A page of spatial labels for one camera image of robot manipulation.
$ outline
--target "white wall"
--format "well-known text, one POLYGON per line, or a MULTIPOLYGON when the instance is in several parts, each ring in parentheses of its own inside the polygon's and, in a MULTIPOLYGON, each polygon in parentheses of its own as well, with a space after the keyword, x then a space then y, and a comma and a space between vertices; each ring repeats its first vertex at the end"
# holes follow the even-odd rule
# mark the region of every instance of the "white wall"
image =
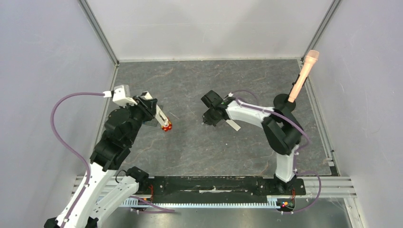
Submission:
POLYGON ((331 0, 88 0, 120 60, 301 57, 331 0))
POLYGON ((342 1, 310 78, 367 224, 401 227, 403 1, 342 1))
MULTIPOLYGON (((43 227, 84 170, 53 136, 52 107, 70 93, 107 90, 114 66, 76 0, 0 5, 0 227, 43 227)), ((56 115, 60 135, 87 158, 103 102, 72 98, 56 115)))

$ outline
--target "black wire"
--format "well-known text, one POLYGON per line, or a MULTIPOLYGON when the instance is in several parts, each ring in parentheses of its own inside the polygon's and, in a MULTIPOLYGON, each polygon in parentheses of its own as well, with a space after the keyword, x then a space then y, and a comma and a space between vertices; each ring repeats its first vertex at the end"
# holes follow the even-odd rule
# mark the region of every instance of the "black wire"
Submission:
POLYGON ((120 170, 119 172, 117 172, 117 174, 116 174, 116 176, 115 176, 115 181, 116 181, 116 183, 119 183, 119 182, 117 181, 117 176, 119 176, 120 172, 122 172, 122 171, 124 171, 125 174, 127 173, 126 170, 120 170))

